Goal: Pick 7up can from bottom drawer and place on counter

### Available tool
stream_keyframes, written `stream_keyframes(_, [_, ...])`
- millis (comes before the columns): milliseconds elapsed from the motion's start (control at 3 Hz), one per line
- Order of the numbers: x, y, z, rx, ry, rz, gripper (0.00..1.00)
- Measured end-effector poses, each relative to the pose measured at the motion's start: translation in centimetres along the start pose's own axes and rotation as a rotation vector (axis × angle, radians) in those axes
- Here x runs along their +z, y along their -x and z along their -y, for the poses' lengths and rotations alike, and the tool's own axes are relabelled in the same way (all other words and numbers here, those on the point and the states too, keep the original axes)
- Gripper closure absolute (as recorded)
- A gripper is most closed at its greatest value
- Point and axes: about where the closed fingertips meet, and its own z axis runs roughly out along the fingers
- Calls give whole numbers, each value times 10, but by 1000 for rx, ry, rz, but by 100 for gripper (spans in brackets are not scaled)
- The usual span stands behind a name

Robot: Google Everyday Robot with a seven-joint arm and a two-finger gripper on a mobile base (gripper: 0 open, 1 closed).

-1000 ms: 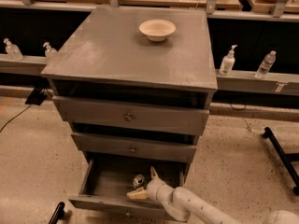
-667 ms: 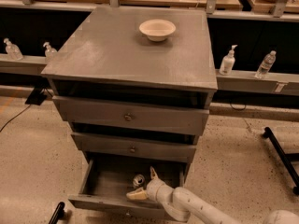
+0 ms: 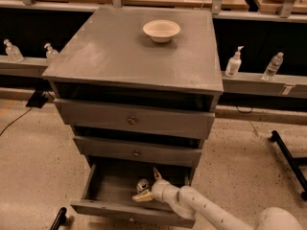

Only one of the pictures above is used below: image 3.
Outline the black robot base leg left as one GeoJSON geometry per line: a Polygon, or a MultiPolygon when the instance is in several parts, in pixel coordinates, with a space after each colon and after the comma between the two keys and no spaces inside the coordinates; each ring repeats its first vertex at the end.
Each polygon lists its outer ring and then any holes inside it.
{"type": "Polygon", "coordinates": [[[59,228],[66,222],[66,213],[67,209],[61,207],[58,211],[57,216],[55,217],[50,230],[59,230],[59,228]]]}

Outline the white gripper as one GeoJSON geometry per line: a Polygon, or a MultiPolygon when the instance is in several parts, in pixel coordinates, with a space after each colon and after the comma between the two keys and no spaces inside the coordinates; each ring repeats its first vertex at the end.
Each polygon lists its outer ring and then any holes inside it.
{"type": "Polygon", "coordinates": [[[152,192],[149,189],[144,190],[140,194],[134,195],[132,199],[136,202],[147,202],[153,199],[165,203],[176,202],[178,187],[164,180],[156,167],[153,167],[153,176],[155,183],[152,186],[152,192]]]}

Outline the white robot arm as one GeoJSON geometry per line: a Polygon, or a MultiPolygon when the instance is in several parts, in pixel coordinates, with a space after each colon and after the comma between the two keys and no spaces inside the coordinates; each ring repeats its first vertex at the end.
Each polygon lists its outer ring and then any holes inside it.
{"type": "Polygon", "coordinates": [[[153,169],[155,183],[152,188],[143,189],[132,199],[136,202],[157,200],[167,203],[184,219],[194,219],[196,213],[202,215],[217,230],[303,230],[298,220],[288,211],[269,207],[263,210],[253,225],[249,225],[231,215],[219,205],[210,201],[190,186],[181,188],[162,178],[157,168],[153,169]]]}

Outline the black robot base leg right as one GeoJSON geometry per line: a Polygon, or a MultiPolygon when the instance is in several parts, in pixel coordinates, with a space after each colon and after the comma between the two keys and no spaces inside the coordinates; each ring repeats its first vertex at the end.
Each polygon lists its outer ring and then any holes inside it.
{"type": "Polygon", "coordinates": [[[289,166],[295,174],[296,179],[302,187],[302,192],[300,194],[301,198],[307,201],[307,178],[300,169],[301,167],[307,166],[307,157],[293,157],[276,130],[272,131],[270,141],[279,146],[289,166]]]}

